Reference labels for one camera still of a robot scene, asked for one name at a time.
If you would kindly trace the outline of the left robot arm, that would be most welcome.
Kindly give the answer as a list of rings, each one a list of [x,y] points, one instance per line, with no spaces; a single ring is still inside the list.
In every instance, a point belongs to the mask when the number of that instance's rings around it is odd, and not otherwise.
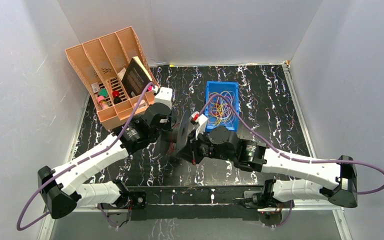
[[[154,143],[162,131],[169,130],[171,120],[172,110],[163,103],[154,103],[78,158],[55,168],[40,168],[38,184],[45,186],[39,193],[51,217],[63,218],[80,206],[109,204],[124,209],[133,204],[139,193],[129,191],[121,180],[87,180]]]

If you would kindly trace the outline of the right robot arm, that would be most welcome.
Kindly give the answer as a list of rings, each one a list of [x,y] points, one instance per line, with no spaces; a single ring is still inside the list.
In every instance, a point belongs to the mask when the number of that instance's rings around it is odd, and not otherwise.
[[[327,200],[343,208],[358,206],[357,174],[347,156],[320,160],[302,155],[288,156],[257,141],[240,139],[226,127],[209,133],[180,127],[175,157],[193,165],[204,158],[229,161],[245,172],[275,173],[295,180],[267,179],[261,192],[244,194],[244,203],[256,208],[275,207],[294,200]]]

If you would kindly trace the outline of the blue plastic bin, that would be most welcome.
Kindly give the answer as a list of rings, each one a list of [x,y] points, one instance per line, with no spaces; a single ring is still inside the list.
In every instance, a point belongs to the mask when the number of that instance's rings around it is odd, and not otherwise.
[[[210,100],[205,109],[205,115],[208,122],[205,128],[206,132],[212,129],[224,126],[229,131],[238,130],[239,119],[236,116],[239,113],[239,85],[237,82],[208,81],[206,83],[206,99],[209,100],[213,95],[220,94],[223,97],[216,96]]]

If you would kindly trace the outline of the grey cable spool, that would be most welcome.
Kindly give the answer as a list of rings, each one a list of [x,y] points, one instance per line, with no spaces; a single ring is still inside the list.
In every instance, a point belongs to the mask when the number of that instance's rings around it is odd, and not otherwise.
[[[189,139],[191,125],[191,114],[186,111],[183,113],[181,121],[175,132],[177,133],[175,137],[175,150],[173,151],[173,156],[178,158],[186,152],[190,151],[191,144]]]

